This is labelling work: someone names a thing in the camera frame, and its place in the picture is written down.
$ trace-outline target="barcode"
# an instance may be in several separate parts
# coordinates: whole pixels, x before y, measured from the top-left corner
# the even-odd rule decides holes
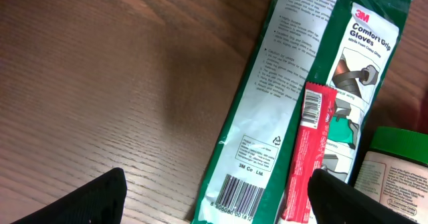
[[[310,128],[317,128],[320,119],[322,95],[306,90],[303,102],[302,124]]]
[[[250,185],[231,175],[226,175],[223,187],[215,202],[235,213],[254,217],[265,189]]]

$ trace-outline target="wooden table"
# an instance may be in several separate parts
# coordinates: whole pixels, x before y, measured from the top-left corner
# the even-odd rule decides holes
[[[115,166],[123,223],[187,223],[269,2],[0,0],[0,223]],[[428,131],[427,4],[365,141],[379,125]]]

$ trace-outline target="3m logo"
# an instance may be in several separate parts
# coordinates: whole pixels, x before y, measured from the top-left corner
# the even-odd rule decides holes
[[[357,18],[359,18],[359,19],[365,21],[366,23],[368,23],[368,19],[370,17],[369,14],[366,14],[365,12],[363,12],[361,10],[356,10],[355,15],[356,15]]]

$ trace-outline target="green lid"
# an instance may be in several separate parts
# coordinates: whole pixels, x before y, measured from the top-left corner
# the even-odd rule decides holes
[[[374,134],[370,148],[428,164],[428,135],[426,134],[380,127]]]

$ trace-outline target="red object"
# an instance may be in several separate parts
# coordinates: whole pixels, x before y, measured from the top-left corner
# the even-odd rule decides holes
[[[288,181],[287,205],[281,216],[283,220],[297,223],[309,221],[308,181],[314,170],[321,167],[324,158],[336,94],[337,90],[332,88],[306,84],[302,120]]]

